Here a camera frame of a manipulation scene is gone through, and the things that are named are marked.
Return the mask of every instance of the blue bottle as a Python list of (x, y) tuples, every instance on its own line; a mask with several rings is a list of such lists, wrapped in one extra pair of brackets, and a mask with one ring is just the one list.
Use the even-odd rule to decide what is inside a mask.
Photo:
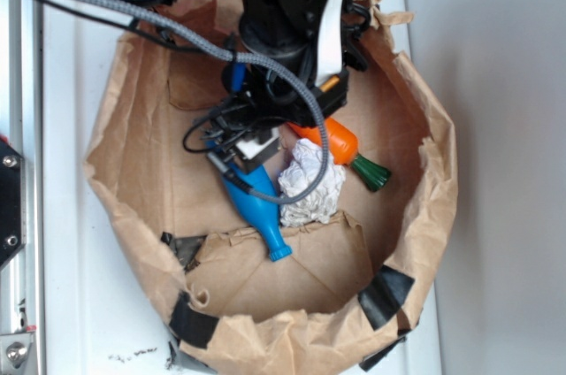
[[(260, 165), (249, 174), (243, 173), (234, 164), (230, 165), (230, 169), (254, 189), (265, 194), (275, 195), (271, 179), (264, 167)], [(257, 198), (253, 195), (246, 194), (237, 188), (232, 182), (222, 177), (222, 181), (226, 185), (228, 194), (232, 198), (232, 202), (240, 215), (264, 237), (267, 247), (270, 250), (269, 258), (275, 262), (283, 257), (289, 256), (293, 250), (286, 245), (279, 230), (279, 206), (275, 203), (268, 203), (265, 200)]]

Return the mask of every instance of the brown paper bag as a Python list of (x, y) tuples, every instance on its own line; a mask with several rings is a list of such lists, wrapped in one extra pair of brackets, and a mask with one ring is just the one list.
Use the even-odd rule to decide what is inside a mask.
[[(361, 42), (370, 69), (351, 71), (335, 117), (393, 176), (374, 194), (348, 170), (341, 211), (329, 225), (284, 230), (294, 254), (275, 264), (210, 164), (181, 147), (192, 119), (224, 94), (222, 63), (132, 34), (119, 41), (85, 173), (181, 349), (219, 373), (338, 373), (418, 323), (455, 216), (454, 126), (409, 58), (392, 51), (389, 26), (410, 14), (360, 1), (373, 16)], [(241, 1), (180, 0), (160, 11), (221, 44)], [(281, 134), (291, 147), (295, 138)], [(206, 235), (191, 271), (163, 233)]]

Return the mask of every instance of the orange carrot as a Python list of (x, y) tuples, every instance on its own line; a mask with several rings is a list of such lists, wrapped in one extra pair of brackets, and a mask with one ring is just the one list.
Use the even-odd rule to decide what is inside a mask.
[[(298, 127), (291, 123), (288, 124), (302, 138), (309, 139), (318, 146), (322, 146), (320, 132), (317, 127)], [(357, 137), (335, 119), (329, 117), (326, 119), (325, 125), (330, 152), (334, 156), (334, 163), (337, 165), (349, 165), (372, 192), (376, 192), (384, 187), (389, 180), (389, 176), (391, 176), (391, 172), (360, 155)]]
[[(322, 146), (318, 127), (298, 127), (292, 123), (288, 124), (302, 138), (316, 143), (319, 147)], [(332, 117), (326, 119), (325, 125), (330, 152), (334, 156), (334, 163), (337, 165), (349, 165), (357, 156), (357, 137)]]

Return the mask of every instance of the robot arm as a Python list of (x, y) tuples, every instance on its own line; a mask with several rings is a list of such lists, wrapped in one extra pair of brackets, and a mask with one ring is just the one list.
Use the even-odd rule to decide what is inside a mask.
[[(354, 60), (357, 68), (364, 66), (359, 54), (348, 54), (354, 49), (352, 36), (360, 29), (341, 21), (342, 14), (359, 12), (352, 0), (242, 1), (240, 37), (246, 48), (274, 59), (299, 77), (325, 117), (344, 105), (345, 62)], [(225, 72), (228, 92), (233, 92), (233, 69), (229, 65)], [(274, 127), (285, 121), (314, 126), (314, 120), (304, 101), (269, 70), (247, 68), (239, 88), (243, 93), (230, 93), (223, 110), (217, 107), (210, 113), (206, 139), (216, 142), (226, 160), (236, 159), (249, 172), (276, 152)]]

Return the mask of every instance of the screw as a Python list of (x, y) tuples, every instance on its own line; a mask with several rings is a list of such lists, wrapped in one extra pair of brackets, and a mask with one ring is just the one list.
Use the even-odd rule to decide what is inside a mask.
[(2, 164), (9, 169), (13, 169), (15, 167), (18, 167), (19, 161), (16, 156), (6, 156), (2, 159)]
[(14, 342), (6, 349), (8, 360), (18, 369), (27, 359), (27, 347), (21, 342)]
[(304, 18), (307, 20), (307, 22), (313, 23), (315, 21), (315, 14), (310, 11), (306, 11), (304, 13)]
[(6, 238), (6, 244), (10, 247), (14, 247), (18, 243), (18, 237), (16, 235), (9, 236)]

